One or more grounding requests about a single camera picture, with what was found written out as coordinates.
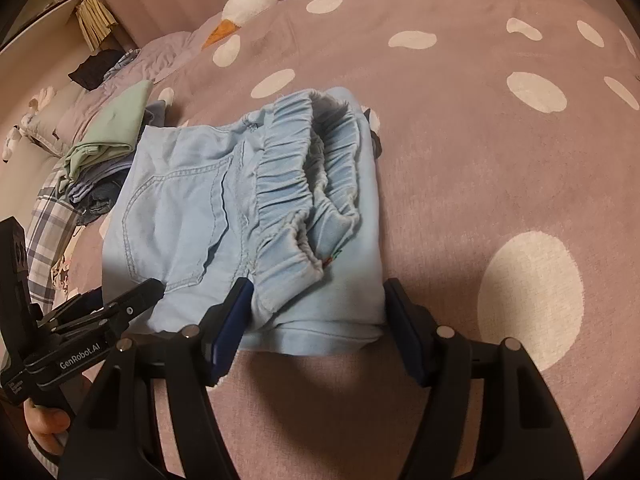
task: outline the denim shorts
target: denim shorts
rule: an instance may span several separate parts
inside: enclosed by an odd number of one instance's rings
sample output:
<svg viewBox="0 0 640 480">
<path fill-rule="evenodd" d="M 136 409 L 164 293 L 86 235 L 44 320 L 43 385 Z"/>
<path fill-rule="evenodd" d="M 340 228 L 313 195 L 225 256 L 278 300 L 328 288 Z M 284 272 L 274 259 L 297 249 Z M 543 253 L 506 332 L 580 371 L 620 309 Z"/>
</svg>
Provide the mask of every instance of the denim shorts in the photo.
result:
<svg viewBox="0 0 640 480">
<path fill-rule="evenodd" d="M 284 96 L 228 126 L 148 126 L 111 214 L 105 300 L 166 285 L 134 332 L 198 323 L 247 276 L 242 348 L 333 354 L 382 333 L 370 130 L 345 89 Z"/>
</svg>

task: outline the pocket stitching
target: pocket stitching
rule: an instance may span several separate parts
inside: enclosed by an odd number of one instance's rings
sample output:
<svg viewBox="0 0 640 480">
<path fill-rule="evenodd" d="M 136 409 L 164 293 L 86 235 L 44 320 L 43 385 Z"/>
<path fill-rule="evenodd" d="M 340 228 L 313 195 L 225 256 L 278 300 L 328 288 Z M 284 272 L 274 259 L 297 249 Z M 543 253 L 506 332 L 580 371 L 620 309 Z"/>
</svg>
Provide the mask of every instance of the pocket stitching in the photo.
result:
<svg viewBox="0 0 640 480">
<path fill-rule="evenodd" d="M 213 180 L 218 178 L 218 175 L 220 174 L 220 168 L 222 168 L 223 166 L 228 167 L 228 163 L 229 161 L 225 159 L 223 160 L 219 160 L 217 161 L 215 164 L 209 164 L 208 166 L 204 166 L 201 168 L 193 168 L 190 170 L 178 170 L 178 171 L 173 171 L 171 173 L 168 173 L 166 175 L 154 175 L 152 177 L 150 177 L 142 186 L 140 186 L 136 192 L 132 195 L 132 197 L 129 199 L 129 203 L 127 203 L 127 207 L 125 208 L 124 214 L 122 216 L 122 237 L 124 240 L 124 248 L 125 248 L 125 255 L 126 255 L 126 259 L 127 259 L 127 269 L 129 270 L 129 275 L 134 279 L 134 280 L 138 280 L 138 281 L 143 281 L 145 279 L 144 276 L 140 275 L 138 272 L 136 272 L 136 266 L 135 263 L 133 262 L 133 256 L 132 256 L 132 251 L 131 251 L 131 245 L 129 243 L 129 234 L 127 231 L 127 225 L 126 225 L 126 219 L 128 218 L 128 215 L 130 213 L 130 210 L 133 208 L 134 202 L 142 195 L 142 193 L 144 193 L 149 187 L 151 187 L 153 184 L 156 184 L 158 182 L 164 182 L 166 180 L 172 179 L 172 178 L 178 178 L 181 176 L 191 176 L 191 175 L 196 175 L 196 174 L 203 174 L 203 173 L 208 173 L 209 171 L 216 171 L 216 174 L 212 177 Z M 213 239 L 215 232 L 216 232 L 216 218 L 215 215 L 213 215 L 214 218 L 214 224 L 212 227 L 212 232 L 211 232 L 211 236 L 209 239 L 209 245 L 211 240 Z M 201 258 L 200 261 L 198 262 L 198 264 L 196 265 L 196 268 L 199 269 L 201 266 L 203 266 L 204 262 L 207 259 L 207 255 L 208 255 L 208 250 L 207 250 L 207 254 L 205 254 L 204 258 Z M 180 280 L 179 282 L 175 282 L 172 283 L 171 286 L 168 286 L 165 290 L 165 292 L 170 292 L 171 290 L 175 290 L 176 288 L 179 288 L 181 286 L 184 286 L 186 284 L 195 284 L 198 283 L 202 277 L 200 277 L 199 280 L 196 280 L 195 282 L 193 281 L 194 277 L 199 273 L 199 270 L 196 270 L 193 274 L 191 274 L 191 276 L 188 276 L 182 280 Z"/>
</svg>

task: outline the clothing pile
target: clothing pile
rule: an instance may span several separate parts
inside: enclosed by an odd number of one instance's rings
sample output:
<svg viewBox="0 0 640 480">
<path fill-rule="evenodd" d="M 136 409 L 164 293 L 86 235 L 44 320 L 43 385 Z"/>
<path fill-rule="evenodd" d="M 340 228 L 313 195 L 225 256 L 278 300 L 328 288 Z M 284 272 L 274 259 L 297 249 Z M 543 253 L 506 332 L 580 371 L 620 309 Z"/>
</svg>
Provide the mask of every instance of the clothing pile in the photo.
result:
<svg viewBox="0 0 640 480">
<path fill-rule="evenodd" d="M 247 276 L 244 349 L 326 355 L 376 340 L 371 129 L 341 88 L 284 96 L 227 126 L 146 127 L 104 239 L 104 301 L 161 280 L 164 298 L 130 330 L 177 332 Z"/>
<path fill-rule="evenodd" d="M 78 225 L 88 225 L 113 208 L 145 127 L 164 126 L 165 102 L 145 107 L 150 88 L 149 81 L 141 81 L 115 98 L 65 157 L 58 193 L 78 211 Z"/>
</svg>

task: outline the checkered blanket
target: checkered blanket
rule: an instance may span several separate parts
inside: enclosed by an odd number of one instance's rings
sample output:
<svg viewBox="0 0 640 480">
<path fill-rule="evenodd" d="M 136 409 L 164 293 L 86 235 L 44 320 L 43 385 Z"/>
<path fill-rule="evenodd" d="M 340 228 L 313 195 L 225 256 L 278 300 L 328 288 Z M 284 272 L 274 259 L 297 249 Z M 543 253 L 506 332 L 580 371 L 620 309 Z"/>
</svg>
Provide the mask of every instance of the checkered blanket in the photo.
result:
<svg viewBox="0 0 640 480">
<path fill-rule="evenodd" d="M 55 289 L 51 269 L 65 252 L 74 233 L 78 213 L 56 197 L 56 184 L 64 173 L 64 159 L 57 163 L 38 193 L 26 234 L 31 301 L 46 314 L 53 307 Z"/>
</svg>

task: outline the bed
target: bed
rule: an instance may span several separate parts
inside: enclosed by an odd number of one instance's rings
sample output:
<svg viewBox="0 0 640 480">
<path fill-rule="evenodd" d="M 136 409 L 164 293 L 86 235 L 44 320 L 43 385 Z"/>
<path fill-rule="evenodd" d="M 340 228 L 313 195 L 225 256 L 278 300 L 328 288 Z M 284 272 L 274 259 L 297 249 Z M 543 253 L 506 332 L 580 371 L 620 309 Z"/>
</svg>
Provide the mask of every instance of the bed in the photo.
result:
<svg viewBox="0 0 640 480">
<path fill-rule="evenodd" d="M 385 276 L 469 338 L 519 338 L 593 473 L 640 406 L 628 21 L 583 0 L 288 0 L 201 50 L 219 21 L 146 45 L 58 135 L 81 139 L 142 78 L 155 81 L 151 100 L 174 91 L 168 126 L 227 124 L 278 95 L 345 86 L 380 121 Z M 77 240 L 69 291 L 100 285 L 109 221 Z M 165 460 L 180 472 L 161 383 L 156 394 Z M 210 398 L 243 479 L 382 480 L 397 477 L 426 393 L 384 337 L 328 358 L 241 352 Z M 476 384 L 459 473 L 480 405 Z"/>
</svg>

